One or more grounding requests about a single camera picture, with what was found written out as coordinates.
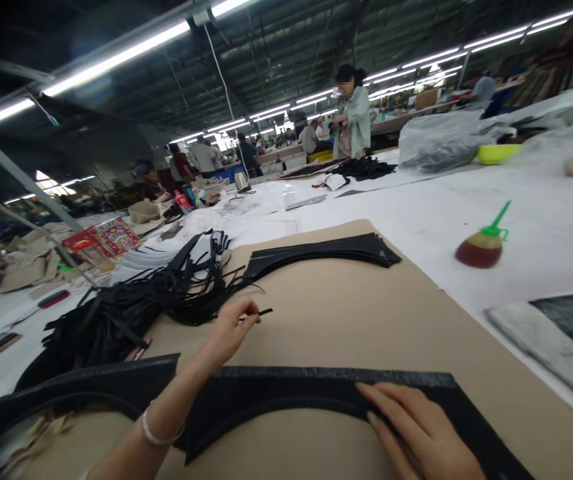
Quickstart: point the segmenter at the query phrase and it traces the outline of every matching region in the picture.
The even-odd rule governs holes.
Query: silver bangle
[[[160,440],[155,435],[151,433],[151,429],[148,427],[148,418],[147,418],[148,409],[144,410],[144,415],[141,418],[141,428],[144,430],[144,437],[148,440],[148,442],[153,445],[154,447],[167,447],[175,442],[178,438],[181,437],[181,434],[184,432],[184,427],[182,426],[179,429],[179,432],[174,438],[168,440]]]

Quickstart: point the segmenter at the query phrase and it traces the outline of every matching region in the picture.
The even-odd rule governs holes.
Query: left hand
[[[244,313],[248,316],[240,319]],[[221,308],[215,328],[203,347],[212,371],[229,361],[249,330],[256,323],[261,323],[258,313],[257,303],[250,298],[230,301]]]

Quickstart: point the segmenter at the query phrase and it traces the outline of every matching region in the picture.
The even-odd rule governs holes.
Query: red glue bottle
[[[457,260],[475,268],[491,268],[495,266],[502,256],[502,244],[508,236],[508,230],[501,229],[498,225],[509,205],[511,205],[511,200],[506,202],[506,205],[492,225],[482,228],[479,232],[462,242],[455,252]]]

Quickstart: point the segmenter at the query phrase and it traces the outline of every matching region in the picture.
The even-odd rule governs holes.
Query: hair
[[[364,69],[356,69],[353,65],[344,64],[338,69],[335,75],[335,82],[350,82],[351,78],[354,79],[356,87],[361,87],[366,78],[366,71]]]

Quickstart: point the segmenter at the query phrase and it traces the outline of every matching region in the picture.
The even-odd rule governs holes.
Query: white shirt
[[[217,170],[217,168],[215,168],[215,161],[213,160],[217,154],[213,150],[213,147],[209,147],[205,143],[193,142],[191,144],[191,151],[193,152],[193,157],[195,157],[199,171],[207,173]]]

